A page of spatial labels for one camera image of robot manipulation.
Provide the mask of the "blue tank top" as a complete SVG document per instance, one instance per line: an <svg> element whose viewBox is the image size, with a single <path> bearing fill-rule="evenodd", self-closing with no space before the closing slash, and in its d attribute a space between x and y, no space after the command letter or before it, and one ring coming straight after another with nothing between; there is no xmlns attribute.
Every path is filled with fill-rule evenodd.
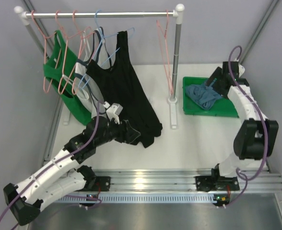
<svg viewBox="0 0 282 230"><path fill-rule="evenodd" d="M207 81L204 81L202 84L185 86L185 94L203 110L211 110L215 102L222 99L222 96L213 89L212 85L207 86L206 83Z"/></svg>

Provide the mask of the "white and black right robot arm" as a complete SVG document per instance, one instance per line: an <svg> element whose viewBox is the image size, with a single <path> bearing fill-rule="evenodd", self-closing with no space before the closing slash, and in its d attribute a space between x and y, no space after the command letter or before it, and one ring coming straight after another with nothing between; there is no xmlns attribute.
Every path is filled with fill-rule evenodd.
<svg viewBox="0 0 282 230"><path fill-rule="evenodd" d="M197 191L238 191L241 169L255 161L263 168L271 156L279 125L268 119L254 100L249 83L239 76L237 61L225 61L209 77L206 85L234 105L241 127L233 142L233 152L211 169L209 176L197 176Z"/></svg>

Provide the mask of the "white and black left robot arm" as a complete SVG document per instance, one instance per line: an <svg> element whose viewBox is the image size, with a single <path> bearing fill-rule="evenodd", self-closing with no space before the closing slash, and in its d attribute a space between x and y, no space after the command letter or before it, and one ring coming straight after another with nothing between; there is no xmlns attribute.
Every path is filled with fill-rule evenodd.
<svg viewBox="0 0 282 230"><path fill-rule="evenodd" d="M102 116L93 118L41 169L22 182L4 187L6 204L18 224L29 224L51 203L71 192L92 190L96 175L83 162L103 144L113 140L130 144L140 135L128 120L117 122Z"/></svg>

